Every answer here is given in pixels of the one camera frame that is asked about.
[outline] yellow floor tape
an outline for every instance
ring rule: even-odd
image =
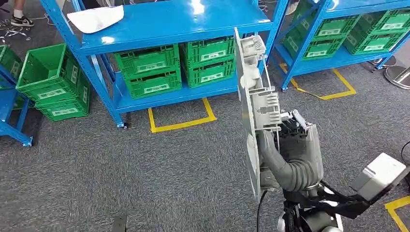
[[[285,63],[279,64],[279,66],[282,68],[282,70],[285,73],[287,73]],[[339,80],[346,86],[346,88],[349,89],[349,91],[329,94],[329,95],[325,95],[325,96],[319,96],[317,94],[310,93],[310,92],[307,92],[304,89],[299,88],[299,86],[297,85],[296,81],[293,78],[291,79],[291,83],[298,91],[308,93],[308,94],[313,95],[313,96],[315,96],[319,99],[322,99],[322,100],[329,100],[329,99],[333,99],[333,98],[341,98],[341,97],[346,97],[346,96],[349,96],[349,95],[352,95],[352,94],[356,94],[356,90],[354,90],[354,88],[347,82],[347,80],[342,76],[342,74],[340,74],[336,69],[332,69],[332,71],[339,78]]]
[[[152,108],[148,108],[148,116],[149,116],[149,123],[151,124],[151,132],[156,133],[156,132],[162,132],[162,131],[176,130],[176,129],[181,129],[181,128],[190,127],[190,126],[199,125],[199,124],[217,120],[214,113],[212,112],[208,99],[202,98],[202,102],[204,102],[204,106],[205,106],[206,112],[208,113],[208,117],[204,117],[204,118],[189,121],[189,122],[182,122],[178,124],[162,126],[162,127],[155,127],[155,121],[154,121],[154,115],[152,113]]]
[[[397,226],[402,232],[409,232],[409,230],[401,221],[395,210],[408,204],[410,204],[410,196],[397,199],[384,205],[384,207],[386,207],[387,211],[392,216],[393,220],[396,222]]]

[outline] crate stack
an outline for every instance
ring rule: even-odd
[[[312,5],[307,0],[300,0],[292,23],[302,17],[311,7]],[[303,45],[303,39],[308,33],[316,12],[317,10],[306,16],[286,34],[283,46],[286,47],[292,58],[296,57],[299,48]],[[303,54],[302,60],[332,57],[356,25],[359,18],[359,15],[352,15],[323,20]]]
[[[235,71],[233,36],[181,43],[180,48],[190,88],[229,79]]]
[[[23,67],[23,62],[7,45],[0,46],[0,63],[6,70],[10,72],[10,74],[14,78],[14,81],[17,82],[21,68]],[[2,81],[6,82],[7,79],[0,75],[0,82]],[[6,88],[6,86],[2,86],[0,84],[0,90]]]
[[[53,122],[88,115],[90,84],[64,43],[29,50],[16,89]]]
[[[114,53],[133,99],[182,88],[178,44]]]
[[[410,8],[364,14],[343,43],[353,55],[388,52],[410,29]]]

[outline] crate label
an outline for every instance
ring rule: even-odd
[[[83,89],[83,102],[85,104],[87,104],[87,99],[88,99],[88,88],[84,86],[84,89]]]
[[[204,77],[201,78],[201,83],[207,82],[207,81],[212,81],[212,80],[222,78],[222,77],[223,77],[223,72],[217,73],[217,74],[214,74],[214,75],[204,76]]]
[[[168,89],[169,85],[168,84],[163,84],[160,86],[154,86],[154,87],[149,87],[149,88],[144,88],[144,94],[146,93],[153,93],[153,92],[157,92],[160,90],[164,90],[164,89]]]
[[[20,63],[17,62],[17,61],[14,61],[13,67],[12,67],[10,73],[13,74],[14,77],[17,77],[17,72],[18,72],[19,68],[20,68]]]
[[[373,45],[373,46],[366,46],[364,51],[373,51],[373,50],[381,50],[384,48],[384,44],[382,45]]]
[[[53,90],[53,91],[50,91],[50,92],[47,92],[47,93],[37,94],[37,96],[40,99],[46,99],[46,98],[51,98],[51,97],[61,95],[61,94],[64,94],[64,93],[66,93],[66,91],[63,90],[62,88],[59,88],[59,89],[56,89],[56,90]]]
[[[78,112],[77,108],[71,108],[71,109],[66,109],[66,110],[53,111],[52,114],[53,116],[60,116],[60,115],[77,113],[77,112]]]
[[[291,44],[292,48],[294,49],[295,52],[297,52],[297,50],[299,50],[299,47],[296,45],[296,43],[293,41],[292,37],[289,36],[288,37],[288,42]]]
[[[364,18],[369,23],[373,22],[373,20],[374,20],[374,18],[373,18],[373,16],[371,16],[371,14],[364,14],[364,15],[362,15],[362,18]]]
[[[309,57],[324,56],[324,55],[326,55],[326,53],[327,53],[326,50],[320,51],[320,52],[308,52],[306,57],[309,58]]]
[[[146,64],[146,65],[141,65],[141,66],[137,66],[137,72],[145,72],[145,71],[150,71],[153,69],[160,69],[165,67],[165,61],[161,61],[158,63],[153,63],[153,64]]]
[[[350,41],[350,43],[353,45],[357,44],[357,40],[352,35],[348,35],[347,40]]]
[[[303,19],[301,23],[302,23],[302,26],[303,26],[306,30],[309,29],[310,24],[306,21],[306,19]]]
[[[214,53],[209,53],[209,54],[205,54],[201,56],[201,61],[205,61],[205,60],[209,60],[209,59],[213,59],[213,58],[218,58],[218,57],[223,57],[226,55],[226,51],[218,51],[218,52],[214,52]]]
[[[337,35],[340,34],[340,32],[342,31],[342,29],[338,28],[338,29],[331,29],[331,30],[321,30],[319,32],[319,36],[324,36],[324,35]]]
[[[382,30],[389,30],[389,29],[400,29],[404,26],[404,23],[386,23],[381,28]]]
[[[71,73],[71,82],[77,83],[78,67],[73,65],[73,73]]]

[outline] white paper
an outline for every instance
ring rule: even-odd
[[[100,7],[67,14],[71,22],[83,33],[95,33],[120,21],[124,17],[123,6]]]

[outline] black cable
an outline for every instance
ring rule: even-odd
[[[407,163],[407,161],[404,159],[403,151],[404,151],[404,148],[406,148],[406,146],[409,145],[409,144],[410,144],[410,141],[408,141],[406,144],[404,144],[404,146],[401,148],[401,152],[400,152],[401,159],[403,160],[403,162],[405,163],[406,166],[409,166],[409,163]],[[410,191],[410,183],[408,181],[408,178],[410,179],[409,175],[405,176],[404,181],[407,183],[407,186],[409,187],[409,191]]]
[[[262,201],[264,200],[264,197],[265,197],[267,192],[268,192],[268,190],[265,190],[262,193],[261,200],[259,201],[258,214],[256,215],[256,232],[259,232],[259,213],[261,212]]]
[[[409,163],[407,163],[407,161],[404,159],[404,157],[403,157],[403,151],[404,151],[404,148],[406,148],[406,146],[409,145],[409,144],[410,144],[410,141],[408,141],[406,144],[404,144],[404,146],[403,146],[403,148],[401,148],[401,152],[400,152],[401,159],[403,160],[403,162],[404,162],[407,166],[409,166]]]

